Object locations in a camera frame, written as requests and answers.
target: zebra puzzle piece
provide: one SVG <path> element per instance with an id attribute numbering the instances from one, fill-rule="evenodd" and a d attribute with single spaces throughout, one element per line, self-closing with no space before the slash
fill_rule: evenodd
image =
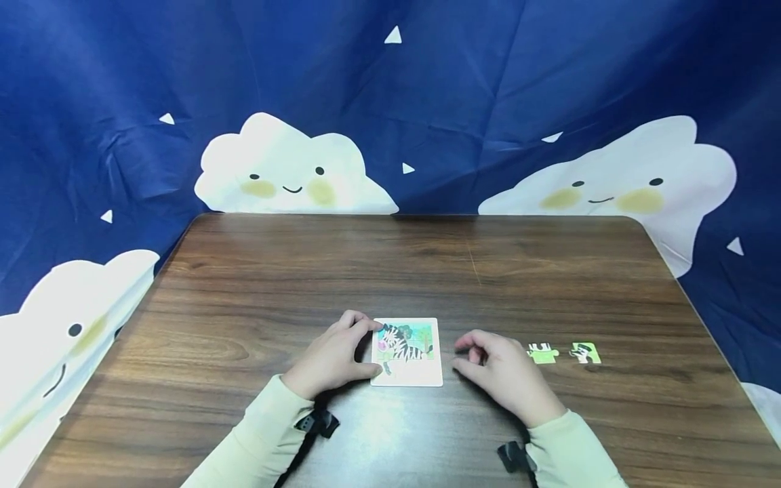
<path id="1" fill-rule="evenodd" d="M 558 351 L 551 349 L 551 343 L 549 342 L 529 344 L 529 350 L 526 353 L 538 365 L 552 365 L 556 362 L 556 356 L 558 356 Z"/>
<path id="2" fill-rule="evenodd" d="M 376 319 L 383 328 L 372 336 L 372 362 L 383 372 L 372 386 L 442 386 L 437 320 Z"/>
<path id="3" fill-rule="evenodd" d="M 588 364 L 589 359 L 595 365 L 602 364 L 602 360 L 597 352 L 597 346 L 593 342 L 573 342 L 569 355 L 578 358 L 578 362 L 582 365 Z"/>

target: zebra stripes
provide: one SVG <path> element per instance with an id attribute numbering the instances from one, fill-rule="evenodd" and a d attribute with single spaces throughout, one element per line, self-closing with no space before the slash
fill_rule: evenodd
<path id="1" fill-rule="evenodd" d="M 405 362 L 410 361 L 411 359 L 427 359 L 426 355 L 433 350 L 433 345 L 430 345 L 429 350 L 426 352 L 409 345 L 407 339 L 404 337 L 404 333 L 396 326 L 385 324 L 383 325 L 382 331 L 385 332 L 383 340 L 385 341 L 388 350 L 393 351 L 393 359 L 402 359 Z"/>

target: finger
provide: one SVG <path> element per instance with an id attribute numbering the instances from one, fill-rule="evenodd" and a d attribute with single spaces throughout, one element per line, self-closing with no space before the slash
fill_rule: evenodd
<path id="1" fill-rule="evenodd" d="M 485 330 L 474 329 L 471 332 L 464 334 L 455 341 L 455 350 L 463 351 L 471 347 L 481 347 L 488 354 L 491 354 L 494 349 L 494 345 L 497 340 L 500 340 L 501 336 L 486 332 Z"/>
<path id="2" fill-rule="evenodd" d="M 469 362 L 471 362 L 474 365 L 482 365 L 483 360 L 485 359 L 485 351 L 483 351 L 483 348 L 481 347 L 470 347 L 469 348 Z"/>
<path id="3" fill-rule="evenodd" d="M 352 379 L 369 379 L 379 375 L 383 367 L 373 362 L 356 362 L 352 368 Z"/>
<path id="4" fill-rule="evenodd" d="M 369 317 L 363 312 L 358 312 L 357 310 L 347 310 L 342 314 L 341 318 L 328 329 L 346 330 L 352 327 L 352 324 L 356 323 L 357 321 L 368 318 Z"/>
<path id="5" fill-rule="evenodd" d="M 466 379 L 475 383 L 480 388 L 485 390 L 485 374 L 486 370 L 483 366 L 475 365 L 464 358 L 456 358 L 453 360 L 453 369 L 461 373 Z"/>
<path id="6" fill-rule="evenodd" d="M 383 324 L 375 322 L 371 319 L 361 319 L 353 327 L 350 328 L 350 335 L 355 339 L 357 344 L 369 331 L 380 330 L 383 328 Z"/>

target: yellow cheek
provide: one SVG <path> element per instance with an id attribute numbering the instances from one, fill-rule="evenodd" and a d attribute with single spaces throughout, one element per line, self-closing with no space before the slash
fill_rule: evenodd
<path id="1" fill-rule="evenodd" d="M 550 210 L 562 210 L 572 207 L 578 201 L 580 201 L 580 190 L 577 188 L 565 188 L 549 194 L 540 202 L 540 207 Z"/>
<path id="2" fill-rule="evenodd" d="M 318 178 L 306 186 L 306 193 L 320 207 L 334 207 L 337 193 L 325 179 Z"/>
<path id="3" fill-rule="evenodd" d="M 241 191 L 258 198 L 271 198 L 276 195 L 274 183 L 268 180 L 251 180 L 241 184 Z"/>
<path id="4" fill-rule="evenodd" d="M 35 414 L 37 414 L 36 411 L 29 411 L 0 431 L 0 451 L 3 450 L 3 447 L 10 444 L 12 440 L 16 439 L 16 436 L 35 418 Z"/>
<path id="5" fill-rule="evenodd" d="M 75 357 L 92 349 L 98 341 L 103 338 L 105 326 L 105 316 L 96 320 L 81 334 L 79 341 L 73 346 L 73 349 L 70 350 L 71 355 Z"/>
<path id="6" fill-rule="evenodd" d="M 659 190 L 643 188 L 618 197 L 615 206 L 627 213 L 656 213 L 662 210 L 665 199 Z"/>

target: hand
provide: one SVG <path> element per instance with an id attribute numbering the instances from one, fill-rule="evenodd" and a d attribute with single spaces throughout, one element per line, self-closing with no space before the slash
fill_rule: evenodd
<path id="1" fill-rule="evenodd" d="M 486 391 L 499 405 L 532 429 L 567 412 L 520 342 L 484 330 L 473 330 L 455 341 L 453 368 Z"/>
<path id="2" fill-rule="evenodd" d="M 382 366 L 355 362 L 355 348 L 370 331 L 382 324 L 366 314 L 347 310 L 326 332 L 309 345 L 301 359 L 282 375 L 282 383 L 306 400 L 314 400 L 323 391 L 338 388 L 355 379 L 379 375 Z"/>

